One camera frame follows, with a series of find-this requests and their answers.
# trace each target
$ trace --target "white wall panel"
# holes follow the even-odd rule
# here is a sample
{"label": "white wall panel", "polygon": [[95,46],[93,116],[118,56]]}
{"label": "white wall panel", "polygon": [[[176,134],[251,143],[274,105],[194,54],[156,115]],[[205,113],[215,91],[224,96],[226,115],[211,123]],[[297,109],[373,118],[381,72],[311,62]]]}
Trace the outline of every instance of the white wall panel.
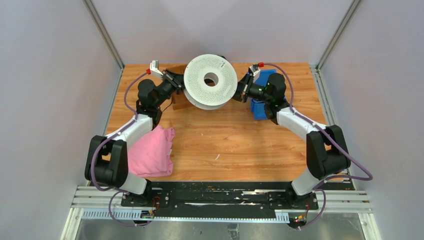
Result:
{"label": "white wall panel", "polygon": [[59,239],[119,74],[83,1],[2,1],[0,239]]}
{"label": "white wall panel", "polygon": [[211,53],[231,62],[317,63],[351,0],[95,0],[127,63],[188,62]]}
{"label": "white wall panel", "polygon": [[364,0],[322,70],[382,239],[422,239],[424,2]]}

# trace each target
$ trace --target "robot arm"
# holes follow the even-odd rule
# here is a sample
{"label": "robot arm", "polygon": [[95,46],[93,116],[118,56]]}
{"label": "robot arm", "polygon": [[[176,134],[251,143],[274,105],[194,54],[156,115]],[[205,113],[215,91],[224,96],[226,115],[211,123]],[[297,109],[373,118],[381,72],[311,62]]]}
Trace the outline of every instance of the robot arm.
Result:
{"label": "robot arm", "polygon": [[[290,108],[284,98],[286,84],[283,75],[273,73],[269,76],[266,85],[261,86],[254,83],[259,75],[258,72],[259,69],[255,65],[249,68],[249,73],[238,82],[233,99],[246,102],[250,97],[262,101],[265,103],[264,108],[268,119],[276,125],[289,129],[306,142],[307,168],[291,182],[290,188],[286,190],[287,199],[293,207],[302,205],[314,187],[322,180],[351,165],[351,161],[339,152],[316,126],[324,129],[347,152],[345,138],[339,126],[316,123],[298,112],[296,108]],[[325,145],[331,145],[331,149],[326,150]]]}
{"label": "robot arm", "polygon": [[[158,65],[158,61],[153,61],[147,73],[162,78],[163,82],[156,86],[152,80],[144,79],[138,84],[136,115],[118,130],[91,139],[84,172],[85,178],[92,180],[93,167],[98,183],[128,191],[146,202],[151,199],[151,182],[129,172],[128,149],[159,124],[162,116],[160,105],[169,99],[172,93],[182,93],[184,88],[182,75],[160,72]],[[102,147],[92,166],[93,156],[99,146]],[[107,155],[110,155],[110,160],[103,159],[102,156]]]}

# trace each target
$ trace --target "white filament spool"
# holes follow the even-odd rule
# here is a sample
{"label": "white filament spool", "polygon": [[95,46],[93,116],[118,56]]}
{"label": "white filament spool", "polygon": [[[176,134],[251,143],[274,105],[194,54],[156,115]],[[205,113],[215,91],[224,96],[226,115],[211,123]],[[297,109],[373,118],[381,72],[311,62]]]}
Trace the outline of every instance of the white filament spool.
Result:
{"label": "white filament spool", "polygon": [[[209,86],[205,80],[212,80]],[[204,54],[191,60],[184,71],[184,94],[196,107],[214,110],[224,106],[237,89],[237,74],[223,57]]]}

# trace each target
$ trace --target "aluminum frame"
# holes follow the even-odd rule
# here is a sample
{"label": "aluminum frame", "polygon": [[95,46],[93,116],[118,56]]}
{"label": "aluminum frame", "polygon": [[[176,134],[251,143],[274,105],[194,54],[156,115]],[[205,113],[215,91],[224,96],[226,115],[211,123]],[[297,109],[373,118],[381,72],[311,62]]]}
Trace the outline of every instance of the aluminum frame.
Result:
{"label": "aluminum frame", "polygon": [[[116,50],[108,32],[106,31],[105,26],[103,25],[100,16],[98,15],[96,8],[92,0],[83,0],[84,4],[87,7],[88,12],[92,16],[94,23],[96,24],[100,34],[102,35],[104,41],[106,42],[111,54],[113,55],[117,65],[124,69],[124,63],[119,56],[118,51]],[[328,57],[334,49],[334,46],[337,44],[340,36],[347,27],[352,16],[358,9],[358,6],[362,0],[352,0],[348,11],[340,22],[337,30],[335,31],[333,37],[328,43],[324,53],[322,54],[319,62],[316,65],[311,65],[311,73],[314,78],[315,87],[318,91],[319,100],[321,102],[321,107],[324,112],[325,120],[327,124],[332,125],[337,123],[336,116],[333,112],[333,107],[331,100],[327,94],[327,86],[325,81],[321,76],[321,69],[326,63]],[[65,227],[63,229],[61,238],[62,240],[74,240],[80,221],[83,217],[84,211],[87,209],[107,209],[110,201],[110,197],[116,191],[110,190],[106,192],[101,192],[90,186],[79,186],[75,192],[75,196],[72,201],[71,208],[69,210],[68,218],[66,220]],[[374,214],[372,213],[371,204],[368,201],[368,196],[365,191],[357,190],[326,190],[327,196],[327,205],[325,207],[325,213],[357,213],[362,225],[362,231],[366,239],[376,239],[380,240],[380,233],[377,228]],[[112,201],[114,209],[122,210],[149,210],[151,207],[122,207],[120,205],[122,199],[122,194],[118,194],[116,198]],[[317,192],[318,205],[322,206],[323,195],[320,192]],[[303,210],[276,210],[277,216],[282,216],[284,213],[296,213],[303,212]],[[187,218],[176,218],[168,219],[171,221],[212,221],[213,219],[187,219]]]}

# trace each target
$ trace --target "floor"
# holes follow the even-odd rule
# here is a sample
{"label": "floor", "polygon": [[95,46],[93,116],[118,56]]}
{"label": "floor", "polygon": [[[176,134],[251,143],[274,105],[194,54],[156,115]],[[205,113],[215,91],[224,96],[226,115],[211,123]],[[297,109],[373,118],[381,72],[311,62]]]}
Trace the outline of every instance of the floor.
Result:
{"label": "floor", "polygon": [[[316,213],[308,213],[315,218]],[[125,227],[111,219],[83,219],[77,240],[365,240],[357,213],[324,213],[311,226],[297,231],[285,223],[153,221],[145,227]]]}
{"label": "floor", "polygon": [[[307,63],[277,63],[289,75],[294,88],[293,105],[311,119],[325,123],[324,114]],[[160,70],[178,64],[160,64]],[[232,63],[241,79],[251,63]],[[108,133],[125,124],[132,112],[124,105],[130,82],[149,68],[148,64],[127,64],[122,74]],[[161,80],[154,77],[156,85]],[[128,93],[128,103],[137,100],[137,84]],[[289,85],[287,99],[291,93]],[[163,103],[164,109],[171,100]],[[152,181],[292,181],[306,168],[306,145],[294,133],[269,120],[253,120],[250,103],[229,101],[217,110],[195,106],[169,107],[160,125],[174,128],[171,160],[173,173],[151,177]]]}

